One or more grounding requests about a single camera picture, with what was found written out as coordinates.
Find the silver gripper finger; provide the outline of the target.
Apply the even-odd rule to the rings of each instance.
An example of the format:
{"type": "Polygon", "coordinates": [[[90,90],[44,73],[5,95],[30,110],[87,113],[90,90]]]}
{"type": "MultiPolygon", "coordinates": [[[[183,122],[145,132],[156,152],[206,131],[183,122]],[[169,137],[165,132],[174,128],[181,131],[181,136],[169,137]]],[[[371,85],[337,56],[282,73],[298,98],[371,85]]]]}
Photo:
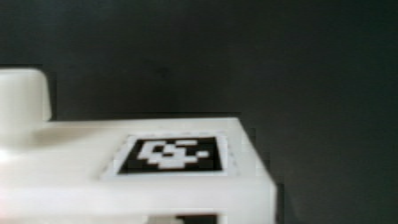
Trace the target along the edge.
{"type": "Polygon", "coordinates": [[[209,215],[151,216],[147,224],[217,224],[218,217],[209,215]]]}

